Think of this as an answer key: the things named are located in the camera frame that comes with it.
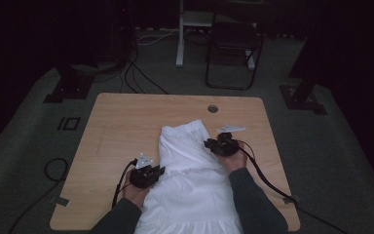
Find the black stand base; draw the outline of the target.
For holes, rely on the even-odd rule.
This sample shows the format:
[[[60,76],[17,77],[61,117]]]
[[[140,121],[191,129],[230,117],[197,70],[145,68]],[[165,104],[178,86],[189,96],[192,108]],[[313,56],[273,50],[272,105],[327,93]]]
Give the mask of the black stand base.
[[[44,98],[45,103],[62,103],[65,99],[86,99],[94,76],[77,71],[70,65],[56,67],[60,78],[51,94]]]
[[[317,40],[308,37],[289,73],[291,78],[300,78],[300,83],[297,86],[280,85],[288,109],[310,110],[316,115],[327,114],[324,105],[318,102],[314,94],[314,87],[321,74],[317,51]]]

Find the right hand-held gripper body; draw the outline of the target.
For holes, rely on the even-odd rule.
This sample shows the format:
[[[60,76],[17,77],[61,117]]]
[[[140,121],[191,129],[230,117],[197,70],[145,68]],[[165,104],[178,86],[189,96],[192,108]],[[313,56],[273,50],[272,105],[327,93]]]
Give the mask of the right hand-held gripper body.
[[[214,148],[218,148],[218,154],[216,155],[224,157],[232,156],[242,149],[239,142],[232,135],[232,132],[236,132],[239,129],[239,127],[226,126],[217,130],[217,142],[214,146]]]

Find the person's right hand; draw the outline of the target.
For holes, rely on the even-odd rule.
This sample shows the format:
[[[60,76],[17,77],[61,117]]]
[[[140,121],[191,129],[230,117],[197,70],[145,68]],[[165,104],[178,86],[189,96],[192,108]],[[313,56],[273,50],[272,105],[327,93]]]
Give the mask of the person's right hand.
[[[243,154],[241,151],[238,151],[232,156],[227,157],[217,155],[217,158],[220,164],[228,173],[246,167],[247,156]]]

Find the person's left hand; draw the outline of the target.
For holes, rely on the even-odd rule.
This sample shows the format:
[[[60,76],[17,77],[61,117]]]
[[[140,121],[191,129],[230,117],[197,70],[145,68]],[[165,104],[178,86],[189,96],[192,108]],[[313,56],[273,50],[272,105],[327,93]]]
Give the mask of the person's left hand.
[[[149,188],[138,188],[131,184],[130,182],[131,172],[126,173],[125,186],[123,189],[123,197],[133,204],[135,204],[139,209],[142,209],[144,200],[149,193]]]

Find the black folding chair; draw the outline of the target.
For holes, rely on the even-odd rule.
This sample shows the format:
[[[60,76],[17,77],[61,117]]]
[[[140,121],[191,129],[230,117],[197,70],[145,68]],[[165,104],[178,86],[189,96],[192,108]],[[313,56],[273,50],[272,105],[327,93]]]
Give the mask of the black folding chair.
[[[264,45],[265,33],[269,29],[273,15],[266,11],[257,13],[251,10],[237,13],[214,13],[211,23],[210,35],[206,52],[206,84],[215,89],[248,90],[255,81],[261,50]],[[243,52],[245,63],[248,63],[253,54],[257,53],[256,60],[249,83],[244,87],[231,85],[217,85],[210,82],[210,64],[212,49],[237,50]]]

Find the white desk frame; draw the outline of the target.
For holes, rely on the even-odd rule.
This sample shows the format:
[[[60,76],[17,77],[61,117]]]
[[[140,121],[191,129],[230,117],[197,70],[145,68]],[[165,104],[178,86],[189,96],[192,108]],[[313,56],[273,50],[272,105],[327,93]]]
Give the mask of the white desk frame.
[[[187,11],[184,8],[186,0],[179,0],[179,20],[178,20],[178,43],[175,59],[175,66],[182,67],[184,63],[184,35],[185,27],[204,27],[210,29],[213,13],[206,11]]]

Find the white dress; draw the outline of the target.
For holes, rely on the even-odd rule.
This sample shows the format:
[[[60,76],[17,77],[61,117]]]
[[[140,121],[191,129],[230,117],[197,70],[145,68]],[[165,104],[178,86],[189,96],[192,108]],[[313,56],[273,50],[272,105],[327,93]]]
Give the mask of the white dress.
[[[227,173],[205,148],[202,121],[162,127],[165,172],[145,198],[135,234],[243,234]]]

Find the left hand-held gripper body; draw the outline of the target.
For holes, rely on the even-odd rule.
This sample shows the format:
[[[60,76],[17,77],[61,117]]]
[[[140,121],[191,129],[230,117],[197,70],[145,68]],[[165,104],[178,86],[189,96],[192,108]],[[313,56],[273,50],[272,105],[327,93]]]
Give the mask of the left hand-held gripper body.
[[[157,182],[158,167],[152,164],[153,160],[141,153],[131,171],[130,183],[137,188],[147,188]]]

